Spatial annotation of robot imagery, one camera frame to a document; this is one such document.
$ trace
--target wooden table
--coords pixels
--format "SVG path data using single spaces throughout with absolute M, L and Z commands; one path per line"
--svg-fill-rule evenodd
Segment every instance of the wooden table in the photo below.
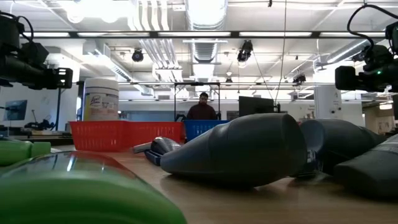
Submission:
M 309 181 L 285 178 L 250 190 L 228 190 L 177 179 L 142 156 L 107 155 L 173 201 L 188 223 L 398 223 L 397 202 L 355 196 L 325 176 Z

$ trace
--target dark gray plastic object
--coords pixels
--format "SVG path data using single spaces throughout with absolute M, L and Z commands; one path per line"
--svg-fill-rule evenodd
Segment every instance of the dark gray plastic object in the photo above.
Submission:
M 165 153 L 174 151 L 181 147 L 180 144 L 177 142 L 169 139 L 169 138 L 163 138 L 163 137 L 157 137 L 152 141 L 152 144 L 150 145 L 151 151 L 154 151 L 160 155 L 163 155 Z
M 398 135 L 335 166 L 335 178 L 347 189 L 368 197 L 398 197 Z
M 335 165 L 364 154 L 386 140 L 364 127 L 340 119 L 311 119 L 300 128 L 308 150 L 317 153 L 322 172 L 333 175 Z
M 306 163 L 307 149 L 288 114 L 254 114 L 220 124 L 163 155 L 171 174 L 211 183 L 255 187 L 294 174 Z

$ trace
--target person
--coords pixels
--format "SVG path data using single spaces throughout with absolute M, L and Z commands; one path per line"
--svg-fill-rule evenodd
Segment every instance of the person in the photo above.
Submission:
M 187 119 L 217 119 L 216 111 L 207 104 L 208 98 L 207 93 L 201 93 L 199 103 L 189 109 Z

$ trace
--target red plastic basket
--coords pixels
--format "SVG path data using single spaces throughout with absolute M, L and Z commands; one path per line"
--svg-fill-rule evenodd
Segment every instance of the red plastic basket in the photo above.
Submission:
M 176 142 L 182 142 L 182 122 L 129 122 L 128 135 L 130 145 L 136 146 L 151 142 L 156 137 L 166 137 Z
M 76 150 L 95 152 L 122 152 L 130 148 L 128 121 L 74 121 L 70 122 Z
M 74 121 L 70 122 L 76 150 L 122 152 L 166 137 L 182 142 L 182 122 Z

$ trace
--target green plastic bottle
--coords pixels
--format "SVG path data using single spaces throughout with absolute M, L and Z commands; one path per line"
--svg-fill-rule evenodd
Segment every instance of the green plastic bottle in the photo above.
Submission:
M 111 157 L 59 152 L 0 173 L 0 223 L 186 223 L 160 192 Z

